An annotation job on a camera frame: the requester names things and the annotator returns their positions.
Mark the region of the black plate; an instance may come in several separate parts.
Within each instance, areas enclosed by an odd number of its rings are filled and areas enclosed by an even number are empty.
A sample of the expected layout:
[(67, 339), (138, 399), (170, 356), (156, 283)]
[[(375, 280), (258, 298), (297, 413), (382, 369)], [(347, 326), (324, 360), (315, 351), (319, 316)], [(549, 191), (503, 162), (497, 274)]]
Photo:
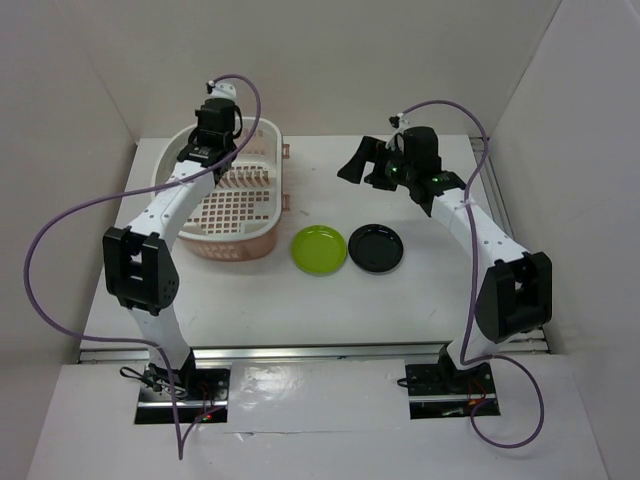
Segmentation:
[(404, 256), (404, 244), (390, 227), (362, 225), (348, 240), (348, 253), (354, 264), (370, 274), (387, 274), (395, 270)]

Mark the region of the green plastic plate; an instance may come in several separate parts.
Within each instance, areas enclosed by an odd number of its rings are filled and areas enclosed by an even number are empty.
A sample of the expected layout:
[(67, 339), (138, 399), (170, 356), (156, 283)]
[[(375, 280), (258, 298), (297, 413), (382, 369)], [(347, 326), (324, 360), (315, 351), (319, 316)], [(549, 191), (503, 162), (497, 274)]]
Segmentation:
[(344, 237), (326, 225), (312, 225), (298, 231), (290, 245), (295, 266), (314, 276), (326, 276), (337, 272), (347, 256)]

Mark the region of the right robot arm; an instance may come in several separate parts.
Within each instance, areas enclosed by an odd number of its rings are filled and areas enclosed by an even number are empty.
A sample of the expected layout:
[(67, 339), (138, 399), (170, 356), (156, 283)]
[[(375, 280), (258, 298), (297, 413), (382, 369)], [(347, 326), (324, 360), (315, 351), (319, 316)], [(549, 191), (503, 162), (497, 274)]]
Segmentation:
[(408, 128), (392, 141), (365, 136), (337, 175), (380, 190), (406, 188), (411, 200), (446, 227), (472, 259), (473, 317), (464, 333), (439, 352), (436, 379), (441, 388), (460, 391), (500, 344), (550, 321), (551, 259), (511, 239), (475, 203), (466, 183), (443, 170), (432, 128)]

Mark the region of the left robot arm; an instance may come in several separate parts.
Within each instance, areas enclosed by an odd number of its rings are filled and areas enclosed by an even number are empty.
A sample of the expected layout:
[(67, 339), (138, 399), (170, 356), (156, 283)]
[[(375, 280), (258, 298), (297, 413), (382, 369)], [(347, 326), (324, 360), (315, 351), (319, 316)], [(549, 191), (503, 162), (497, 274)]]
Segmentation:
[(198, 375), (173, 306), (180, 278), (171, 250), (190, 214), (235, 160), (242, 124), (239, 107), (224, 98), (206, 100), (196, 117), (164, 189), (126, 227), (111, 227), (103, 236), (107, 291), (153, 344), (149, 369), (176, 399), (193, 394)]

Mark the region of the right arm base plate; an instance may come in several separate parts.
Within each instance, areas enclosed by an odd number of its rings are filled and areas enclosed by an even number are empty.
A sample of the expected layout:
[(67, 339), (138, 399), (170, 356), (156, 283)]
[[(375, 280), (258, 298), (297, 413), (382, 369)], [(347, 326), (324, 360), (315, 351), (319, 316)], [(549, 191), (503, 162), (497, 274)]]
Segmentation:
[(407, 391), (412, 420), (469, 417), (474, 409), (477, 416), (500, 415), (488, 364), (450, 379), (445, 379), (435, 364), (409, 364), (396, 384)]

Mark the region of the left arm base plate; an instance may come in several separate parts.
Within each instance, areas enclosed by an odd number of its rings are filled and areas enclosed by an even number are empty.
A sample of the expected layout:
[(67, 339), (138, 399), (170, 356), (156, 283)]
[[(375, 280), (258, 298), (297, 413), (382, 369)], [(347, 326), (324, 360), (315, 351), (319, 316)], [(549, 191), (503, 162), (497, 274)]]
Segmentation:
[[(177, 386), (177, 410), (181, 424), (190, 424), (199, 415), (203, 416), (201, 423), (227, 422), (230, 373), (229, 368), (204, 369), (198, 371), (194, 385)], [(136, 425), (173, 422), (168, 382), (155, 378), (148, 368), (139, 372), (130, 367), (121, 367), (119, 374), (141, 383), (134, 419)]]

